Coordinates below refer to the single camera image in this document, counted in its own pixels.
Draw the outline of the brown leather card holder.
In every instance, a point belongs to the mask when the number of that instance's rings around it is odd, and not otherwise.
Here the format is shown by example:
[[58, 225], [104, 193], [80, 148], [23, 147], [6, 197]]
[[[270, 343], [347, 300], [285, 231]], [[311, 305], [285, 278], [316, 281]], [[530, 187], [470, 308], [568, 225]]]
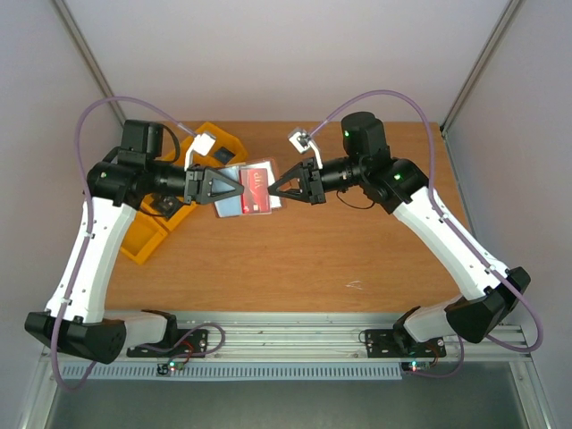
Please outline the brown leather card holder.
[[219, 172], [244, 188], [241, 195], [214, 202], [214, 210], [219, 218], [269, 215], [283, 208], [282, 199], [272, 196], [268, 191], [269, 186], [276, 182], [275, 176], [278, 173], [273, 159], [233, 164]]

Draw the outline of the red VIP card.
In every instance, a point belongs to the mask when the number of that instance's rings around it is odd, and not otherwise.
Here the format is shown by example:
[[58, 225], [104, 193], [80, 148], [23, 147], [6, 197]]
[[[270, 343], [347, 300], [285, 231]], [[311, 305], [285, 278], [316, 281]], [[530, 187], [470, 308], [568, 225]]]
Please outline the red VIP card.
[[265, 215], [272, 211], [268, 193], [268, 171], [265, 168], [241, 169], [240, 183], [244, 186], [240, 197], [244, 215]]

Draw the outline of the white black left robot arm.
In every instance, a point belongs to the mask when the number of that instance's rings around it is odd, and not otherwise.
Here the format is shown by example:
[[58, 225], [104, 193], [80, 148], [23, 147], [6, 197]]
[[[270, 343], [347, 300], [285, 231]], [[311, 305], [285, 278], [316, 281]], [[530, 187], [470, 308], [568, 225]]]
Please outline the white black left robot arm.
[[133, 316], [105, 317], [105, 297], [123, 239], [144, 198], [161, 194], [183, 204], [207, 205], [241, 195], [244, 188], [217, 168], [194, 164], [207, 156], [216, 136], [203, 130], [189, 149], [177, 149], [183, 165], [163, 161], [166, 127], [128, 120], [121, 143], [87, 174], [80, 229], [70, 259], [44, 310], [27, 315], [24, 328], [60, 353], [110, 364], [124, 349], [148, 346], [169, 356], [180, 345], [174, 315], [143, 310]]

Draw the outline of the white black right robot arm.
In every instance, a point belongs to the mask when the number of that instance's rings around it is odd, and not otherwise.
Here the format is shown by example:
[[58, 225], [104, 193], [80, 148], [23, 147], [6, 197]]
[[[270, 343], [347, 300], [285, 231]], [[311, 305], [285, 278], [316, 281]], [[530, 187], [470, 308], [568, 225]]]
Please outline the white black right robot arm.
[[414, 307], [392, 327], [397, 349], [414, 354], [429, 340], [458, 335], [481, 342], [517, 306], [530, 276], [508, 268], [486, 251], [443, 204], [412, 161], [391, 155], [383, 123], [357, 112], [341, 121], [346, 155], [328, 162], [318, 156], [290, 168], [270, 195], [311, 205], [326, 193], [359, 186], [366, 197], [405, 224], [432, 251], [459, 289], [458, 297], [432, 307]]

